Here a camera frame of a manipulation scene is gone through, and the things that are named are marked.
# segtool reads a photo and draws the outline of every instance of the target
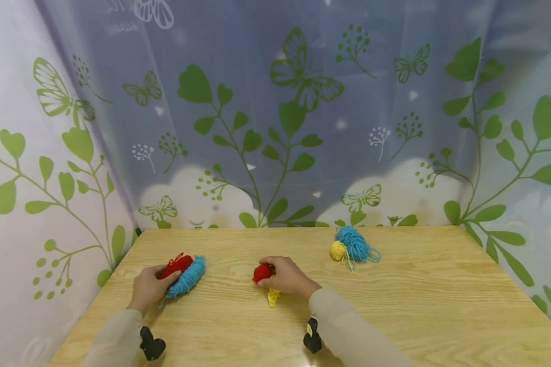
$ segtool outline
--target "red yarn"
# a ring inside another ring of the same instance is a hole
[[[184,270],[186,270],[192,263],[194,262],[194,259],[192,259],[192,256],[186,255],[183,256],[183,252],[176,256],[175,259],[169,260],[167,263],[167,266],[163,270],[163,273],[160,279],[167,278],[171,274],[175,273],[176,271],[180,270],[182,273]]]
[[[257,283],[261,279],[267,279],[275,273],[273,265],[261,264],[253,271],[253,282]]]

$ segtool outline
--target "right hand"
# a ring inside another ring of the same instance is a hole
[[[321,286],[306,276],[292,261],[283,256],[268,256],[259,260],[260,264],[271,264],[275,267],[275,277],[263,279],[257,283],[262,287],[270,287],[282,293],[299,294],[307,301],[311,295],[321,289]]]

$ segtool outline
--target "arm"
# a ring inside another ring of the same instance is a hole
[[[133,297],[124,310],[113,313],[90,346],[83,367],[129,367],[141,345],[143,317],[182,273],[157,279],[164,265],[145,268],[133,281]]]
[[[412,367],[383,333],[333,290],[316,290],[309,305],[318,321],[318,334],[346,367]]]
[[[309,302],[318,334],[346,367],[412,367],[408,359],[332,290],[323,289],[287,257],[269,256],[260,263],[275,266],[275,277],[258,285],[299,294]]]

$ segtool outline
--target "left hand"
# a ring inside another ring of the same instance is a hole
[[[165,265],[158,265],[141,270],[141,274],[133,281],[133,297],[127,309],[136,309],[145,316],[149,308],[163,298],[168,287],[182,274],[178,270],[165,279],[157,279],[157,274],[161,274],[165,267]]]

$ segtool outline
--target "hand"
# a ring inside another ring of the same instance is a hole
[[[141,274],[133,281],[133,297],[127,309],[139,310],[145,316],[149,307],[162,299],[168,287],[178,280],[182,273],[178,270],[165,279],[157,279],[157,274],[160,274],[165,267],[165,265],[159,265],[141,270]]]
[[[275,267],[275,277],[263,279],[257,283],[262,287],[271,287],[282,293],[299,294],[306,301],[321,286],[306,276],[292,259],[283,256],[268,256],[259,260],[260,264],[268,263]]]

